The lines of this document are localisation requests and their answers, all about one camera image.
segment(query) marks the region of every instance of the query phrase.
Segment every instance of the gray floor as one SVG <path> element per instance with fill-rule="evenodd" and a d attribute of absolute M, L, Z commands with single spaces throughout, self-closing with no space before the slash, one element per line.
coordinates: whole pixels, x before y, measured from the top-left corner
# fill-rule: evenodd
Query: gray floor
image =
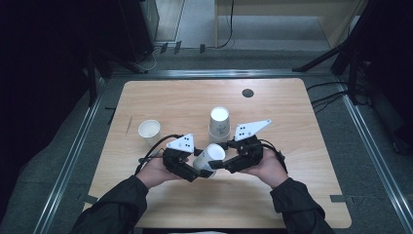
<path fill-rule="evenodd" d="M 210 33 L 205 33 L 204 37 L 202 36 L 202 32 L 210 30 L 207 27 L 198 27 L 198 31 L 196 30 L 197 27 L 193 27 L 191 33 L 185 36 L 185 32 L 188 32 L 185 27 L 190 27 L 190 23 L 188 22 L 188 25 L 184 26 L 184 19 L 185 15 L 183 15 L 182 24 L 179 28 L 178 38 L 182 40 L 185 47 L 194 46 L 198 48 L 199 44 L 205 43 L 208 45 L 208 43 L 212 43 Z M 232 73 L 237 74 L 236 76 L 239 78 L 266 77 L 260 71 L 271 69 L 273 78 L 299 77 L 303 79 L 307 87 L 335 81 L 335 77 L 330 75 L 328 71 L 328 67 L 334 61 L 334 58 L 305 74 L 290 71 L 290 68 L 304 64 L 328 50 L 324 46 L 317 46 L 318 43 L 314 43 L 314 47 L 309 46 L 307 48 L 308 45 L 303 42 L 304 39 L 302 38 L 304 34 L 301 32 L 293 34 L 294 27 L 300 28 L 296 25 L 299 21 L 300 19 L 294 20 L 290 27 L 288 25 L 282 26 L 290 28 L 291 34 L 286 33 L 283 36 L 286 38 L 288 35 L 288 38 L 291 39 L 287 43 L 291 47 L 288 50 L 284 46 L 277 49 L 271 46 L 266 50 L 268 44 L 260 44 L 263 47 L 256 48 L 256 45 L 250 45 L 246 42 L 245 47 L 235 48 L 237 44 L 242 44 L 239 41 L 242 36 L 240 35 L 235 37 L 234 46 L 225 50 L 207 49 L 203 54 L 200 54 L 197 49 L 181 50 L 178 54 L 175 54 L 173 49 L 169 49 L 163 54 L 157 51 L 154 54 L 156 66 L 146 75 L 134 75 L 122 67 L 117 67 L 116 73 L 108 81 L 104 92 L 102 92 L 100 105 L 97 108 L 91 129 L 80 151 L 67 187 L 61 194 L 56 214 L 51 219 L 50 226 L 48 226 L 48 233 L 68 232 L 76 217 L 82 211 L 83 201 L 88 194 L 94 177 L 94 170 L 110 128 L 108 122 L 113 111 L 105 107 L 117 106 L 123 85 L 127 81 L 165 78 L 228 78 L 228 69 L 236 69 L 237 72 L 233 70 Z M 312 26 L 312 29 L 307 28 L 308 30 L 314 30 L 315 34 L 318 33 L 319 28 L 316 24 L 309 21 L 303 23 Z M 153 67 L 154 64 L 155 60 L 149 58 L 141 66 Z M 336 86 L 325 86 L 309 91 L 309 96 L 310 99 L 314 100 L 337 91 Z M 399 185 L 411 206 L 413 204 L 413 186 L 411 183 L 413 157 L 395 154 L 392 143 L 374 110 L 369 106 L 359 106 L 358 108 L 374 136 L 397 185 Z M 33 232 L 87 111 L 88 94 L 85 94 L 68 116 L 53 142 L 33 157 L 22 170 L 15 193 L 10 200 L 8 212 L 1 223 L 0 233 Z M 347 205 L 353 220 L 350 228 L 336 230 L 336 232 L 406 233 L 359 136 L 345 102 L 340 99 L 331 103 L 317 114 L 317 118 L 341 189 L 347 198 Z"/>

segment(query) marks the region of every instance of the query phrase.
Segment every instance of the black jacket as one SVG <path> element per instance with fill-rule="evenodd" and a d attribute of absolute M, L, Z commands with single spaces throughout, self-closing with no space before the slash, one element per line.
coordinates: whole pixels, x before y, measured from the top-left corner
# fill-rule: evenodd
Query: black jacket
<path fill-rule="evenodd" d="M 146 186 L 131 176 L 83 211 L 70 233 L 129 233 L 146 211 L 147 194 Z M 289 178 L 270 194 L 288 233 L 334 233 L 305 184 Z"/>

